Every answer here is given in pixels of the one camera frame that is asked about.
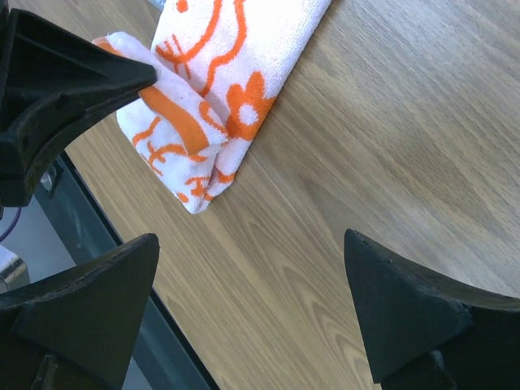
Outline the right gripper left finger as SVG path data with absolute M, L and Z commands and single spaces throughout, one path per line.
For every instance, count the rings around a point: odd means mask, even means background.
M 130 336 L 112 336 L 110 346 L 92 346 L 107 336 L 90 327 L 94 290 L 102 277 L 145 251 L 158 251 L 147 233 L 83 266 L 75 266 L 1 295 L 1 387 L 3 389 L 120 389 L 132 353 Z

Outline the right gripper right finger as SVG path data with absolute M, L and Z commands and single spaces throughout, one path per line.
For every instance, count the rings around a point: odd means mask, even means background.
M 344 234 L 344 264 L 372 379 L 383 389 L 517 389 L 519 300 Z

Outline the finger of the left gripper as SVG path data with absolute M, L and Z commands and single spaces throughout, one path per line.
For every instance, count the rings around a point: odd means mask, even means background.
M 1 3 L 1 206 L 25 207 L 77 137 L 157 80 L 30 11 Z

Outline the orange flower towel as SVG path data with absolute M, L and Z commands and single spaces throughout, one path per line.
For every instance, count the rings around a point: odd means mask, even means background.
M 118 124 L 171 193 L 196 214 L 228 188 L 326 1 L 167 1 L 151 46 L 125 32 L 96 40 L 151 65 L 157 81 Z

